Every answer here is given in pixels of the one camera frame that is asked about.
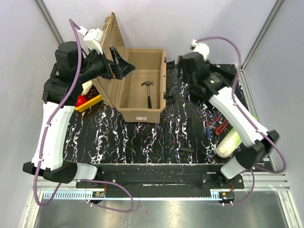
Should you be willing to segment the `black handled claw hammer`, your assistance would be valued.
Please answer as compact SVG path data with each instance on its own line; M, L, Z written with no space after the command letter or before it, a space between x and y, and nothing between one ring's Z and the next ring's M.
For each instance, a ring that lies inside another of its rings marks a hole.
M151 96L150 96L150 86L154 85L153 81L146 81L141 84L141 86L147 86L147 103L148 108L152 109L152 102L151 102Z

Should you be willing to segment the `tan plastic tool box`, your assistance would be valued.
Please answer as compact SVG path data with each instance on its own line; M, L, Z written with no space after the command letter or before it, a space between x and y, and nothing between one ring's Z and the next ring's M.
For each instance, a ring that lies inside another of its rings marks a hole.
M164 49L126 49L116 15L112 12L102 28L101 47L107 58L111 58L110 47L135 70L123 80L93 79L104 103L115 108L126 122L159 123L166 107L167 53Z

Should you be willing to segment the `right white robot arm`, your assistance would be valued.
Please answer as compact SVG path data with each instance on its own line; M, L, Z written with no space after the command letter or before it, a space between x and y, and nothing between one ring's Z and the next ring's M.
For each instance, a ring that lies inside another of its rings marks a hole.
M245 146L216 176L217 184L227 188L233 178L252 168L275 148L279 134L268 130L256 120L235 95L235 83L229 82L223 71L210 63L209 46L204 39L192 40L191 52L179 56L179 78L187 84L190 96L217 108L236 130Z

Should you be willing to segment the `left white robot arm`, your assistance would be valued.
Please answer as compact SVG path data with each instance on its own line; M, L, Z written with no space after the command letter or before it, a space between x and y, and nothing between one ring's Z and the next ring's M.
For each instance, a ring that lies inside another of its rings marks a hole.
M101 186L103 176L96 166L63 159L68 123L84 83L99 76L122 80L135 70L135 66L124 60L115 47L109 47L111 59L106 57L100 45L102 30L84 27L76 27L76 30L84 35L89 53L83 54L79 38L61 43L55 51L56 63L43 89L39 142L34 157L23 164L22 170L58 183L86 179L91 187L97 188Z

